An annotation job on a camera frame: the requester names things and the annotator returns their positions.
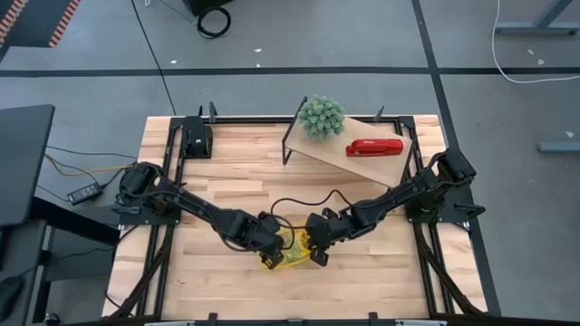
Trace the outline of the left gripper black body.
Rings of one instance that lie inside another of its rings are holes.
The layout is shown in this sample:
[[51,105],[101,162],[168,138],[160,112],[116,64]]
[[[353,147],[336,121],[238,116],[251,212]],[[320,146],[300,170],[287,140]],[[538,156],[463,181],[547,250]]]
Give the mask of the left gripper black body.
[[284,240],[278,234],[279,228],[264,228],[257,216],[257,225],[251,229],[251,235],[247,249],[259,251],[266,254],[277,254],[281,252]]

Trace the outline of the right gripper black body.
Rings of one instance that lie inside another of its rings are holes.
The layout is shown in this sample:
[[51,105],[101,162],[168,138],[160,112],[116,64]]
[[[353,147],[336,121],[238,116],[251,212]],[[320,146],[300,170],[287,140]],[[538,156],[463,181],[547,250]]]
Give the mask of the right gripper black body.
[[310,247],[328,247],[336,242],[344,242],[350,237],[352,226],[353,219],[349,215],[326,218],[311,213],[305,224],[305,230],[309,236],[308,245]]

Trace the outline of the yellow transparent pencil case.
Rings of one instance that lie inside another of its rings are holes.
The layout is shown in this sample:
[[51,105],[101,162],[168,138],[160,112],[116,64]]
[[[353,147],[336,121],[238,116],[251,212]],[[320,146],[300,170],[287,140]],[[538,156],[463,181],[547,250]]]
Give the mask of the yellow transparent pencil case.
[[290,243],[293,244],[288,249],[281,251],[285,259],[273,270],[292,267],[309,259],[309,236],[304,229],[281,227],[278,234],[284,240],[284,246],[289,246]]

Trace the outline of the wooden shelf with black legs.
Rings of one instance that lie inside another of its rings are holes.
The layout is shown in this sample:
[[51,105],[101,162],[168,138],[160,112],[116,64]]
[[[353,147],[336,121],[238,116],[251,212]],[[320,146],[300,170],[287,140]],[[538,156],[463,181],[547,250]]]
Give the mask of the wooden shelf with black legs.
[[[298,111],[308,100],[310,99],[304,98],[302,100]],[[318,142],[306,137],[298,122],[298,111],[283,136],[284,162],[295,151],[309,158],[368,178],[386,187],[395,187],[400,184],[410,157],[412,140],[386,129],[377,128],[375,124],[381,118],[380,116],[372,118],[372,122],[367,124],[344,115],[343,133]],[[356,139],[399,139],[403,142],[404,149],[397,156],[347,157],[345,148]]]

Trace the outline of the red stapler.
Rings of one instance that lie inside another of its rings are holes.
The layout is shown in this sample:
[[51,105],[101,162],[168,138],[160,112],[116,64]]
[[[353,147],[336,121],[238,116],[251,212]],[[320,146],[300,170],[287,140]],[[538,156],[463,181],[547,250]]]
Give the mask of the red stapler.
[[347,157],[397,156],[404,149],[399,139],[356,139],[345,148]]

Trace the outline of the small green potted plant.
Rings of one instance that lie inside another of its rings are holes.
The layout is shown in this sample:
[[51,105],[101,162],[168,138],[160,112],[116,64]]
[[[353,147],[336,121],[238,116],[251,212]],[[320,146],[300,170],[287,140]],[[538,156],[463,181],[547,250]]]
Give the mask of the small green potted plant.
[[314,95],[298,111],[297,118],[312,141],[325,141],[344,131],[344,106],[326,96]]

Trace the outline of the black power adapter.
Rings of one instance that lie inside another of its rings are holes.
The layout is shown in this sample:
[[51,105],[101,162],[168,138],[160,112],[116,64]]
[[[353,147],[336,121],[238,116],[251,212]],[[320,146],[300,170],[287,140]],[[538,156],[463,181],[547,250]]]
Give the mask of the black power adapter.
[[82,202],[99,197],[102,194],[102,188],[98,183],[92,183],[88,186],[81,187],[67,195],[69,202],[76,206]]

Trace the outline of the black equipment box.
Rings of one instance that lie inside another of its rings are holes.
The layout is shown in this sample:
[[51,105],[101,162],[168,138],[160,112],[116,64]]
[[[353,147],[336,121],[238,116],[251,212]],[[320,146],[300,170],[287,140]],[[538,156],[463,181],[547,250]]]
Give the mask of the black equipment box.
[[220,7],[233,0],[182,0],[182,3],[195,16],[199,16],[204,11],[212,7]]

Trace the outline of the grey metal desk foot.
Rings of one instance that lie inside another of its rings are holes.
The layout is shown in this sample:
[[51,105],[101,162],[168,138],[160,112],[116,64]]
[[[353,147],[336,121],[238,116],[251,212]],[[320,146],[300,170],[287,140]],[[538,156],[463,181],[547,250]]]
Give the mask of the grey metal desk foot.
[[493,25],[494,34],[567,34],[574,36],[580,33],[580,23],[557,22],[561,15],[574,0],[552,0],[536,18],[530,22],[500,23],[499,13],[501,0],[497,1],[497,14]]
[[580,153],[580,142],[540,142],[538,150],[545,153]]

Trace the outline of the black desk top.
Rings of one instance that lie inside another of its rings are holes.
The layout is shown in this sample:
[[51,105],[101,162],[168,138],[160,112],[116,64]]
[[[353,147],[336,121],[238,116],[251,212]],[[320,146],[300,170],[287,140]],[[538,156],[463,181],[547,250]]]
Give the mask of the black desk top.
[[51,104],[0,110],[0,228],[29,220],[54,112]]

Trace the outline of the black computer mouse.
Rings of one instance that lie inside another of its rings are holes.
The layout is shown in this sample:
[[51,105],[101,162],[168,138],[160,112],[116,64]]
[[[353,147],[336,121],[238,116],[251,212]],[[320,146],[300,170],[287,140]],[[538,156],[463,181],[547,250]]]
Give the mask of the black computer mouse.
[[8,277],[0,282],[0,321],[6,320],[14,310],[23,286],[21,276]]

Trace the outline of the black mat with orange stripes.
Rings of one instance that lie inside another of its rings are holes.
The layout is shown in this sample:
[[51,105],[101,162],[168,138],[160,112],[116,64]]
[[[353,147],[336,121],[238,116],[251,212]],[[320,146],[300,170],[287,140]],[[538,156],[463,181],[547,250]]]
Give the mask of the black mat with orange stripes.
[[0,49],[54,48],[82,0],[0,0]]

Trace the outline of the black metal table frame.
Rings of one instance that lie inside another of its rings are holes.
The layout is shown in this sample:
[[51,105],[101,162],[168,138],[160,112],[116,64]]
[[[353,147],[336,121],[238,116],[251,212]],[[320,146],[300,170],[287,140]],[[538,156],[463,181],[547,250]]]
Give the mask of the black metal table frame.
[[[383,193],[379,183],[298,153],[284,162],[290,124],[288,116],[217,118],[212,158],[184,164],[187,189],[217,206],[271,209],[296,225],[325,206]],[[190,326],[396,326],[458,310],[420,257],[403,209],[330,256],[325,267],[307,261],[269,271],[255,254],[229,250],[206,223],[184,215],[169,260],[135,314]]]

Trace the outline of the black mount block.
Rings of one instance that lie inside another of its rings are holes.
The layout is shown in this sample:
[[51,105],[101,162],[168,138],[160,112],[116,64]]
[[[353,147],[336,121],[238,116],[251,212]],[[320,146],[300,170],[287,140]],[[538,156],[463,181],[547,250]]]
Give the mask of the black mount block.
[[213,131],[204,124],[201,117],[184,118],[180,148],[183,158],[211,158]]

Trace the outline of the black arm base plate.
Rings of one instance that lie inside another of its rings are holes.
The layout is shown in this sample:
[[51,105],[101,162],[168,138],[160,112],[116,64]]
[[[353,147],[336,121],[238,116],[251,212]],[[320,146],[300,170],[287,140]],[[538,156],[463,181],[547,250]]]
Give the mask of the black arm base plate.
[[427,207],[419,199],[404,205],[412,223],[459,223],[468,222],[486,211],[476,205],[469,186],[452,188]]
[[161,215],[141,206],[119,206],[114,207],[112,211],[119,215],[120,225],[177,225],[181,219],[179,209]]

